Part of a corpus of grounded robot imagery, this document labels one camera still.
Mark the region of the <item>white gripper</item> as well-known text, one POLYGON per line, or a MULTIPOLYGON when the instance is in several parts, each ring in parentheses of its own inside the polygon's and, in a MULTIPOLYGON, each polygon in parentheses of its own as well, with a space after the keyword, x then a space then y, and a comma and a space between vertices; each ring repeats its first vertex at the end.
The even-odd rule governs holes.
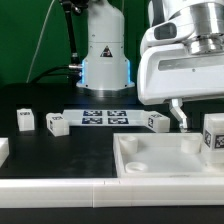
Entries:
POLYGON ((169 110, 179 122, 180 131, 186 132, 182 100, 224 96, 224 53, 190 56, 183 44, 149 48, 139 64, 137 90, 145 105, 170 100, 169 110))

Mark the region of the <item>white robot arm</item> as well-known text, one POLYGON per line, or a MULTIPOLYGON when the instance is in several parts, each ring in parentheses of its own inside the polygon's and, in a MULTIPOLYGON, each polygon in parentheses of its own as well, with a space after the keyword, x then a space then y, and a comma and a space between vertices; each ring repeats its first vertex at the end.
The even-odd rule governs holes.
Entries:
POLYGON ((94 95, 137 88, 145 105, 168 102, 188 126, 184 101, 224 96, 224 0, 150 0, 137 81, 124 56, 124 17, 107 0, 90 0, 88 54, 78 86, 94 95))

